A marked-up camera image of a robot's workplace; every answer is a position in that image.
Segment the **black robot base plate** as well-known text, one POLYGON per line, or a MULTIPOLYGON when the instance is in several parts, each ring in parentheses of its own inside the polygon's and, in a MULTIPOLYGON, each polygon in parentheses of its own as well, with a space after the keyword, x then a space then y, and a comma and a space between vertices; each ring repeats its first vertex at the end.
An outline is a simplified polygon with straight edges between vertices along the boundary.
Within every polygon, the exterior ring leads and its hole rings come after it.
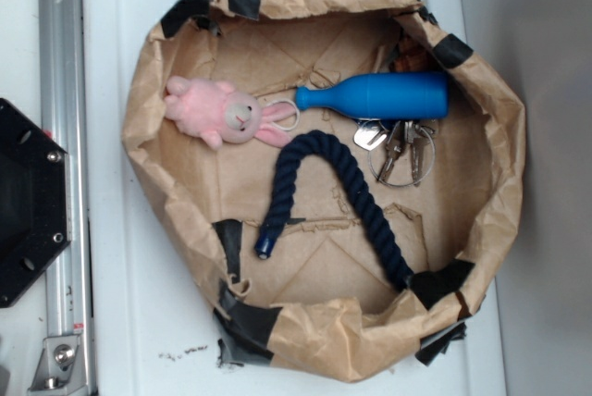
POLYGON ((14 305, 69 244, 68 153, 1 100, 1 307, 14 305))

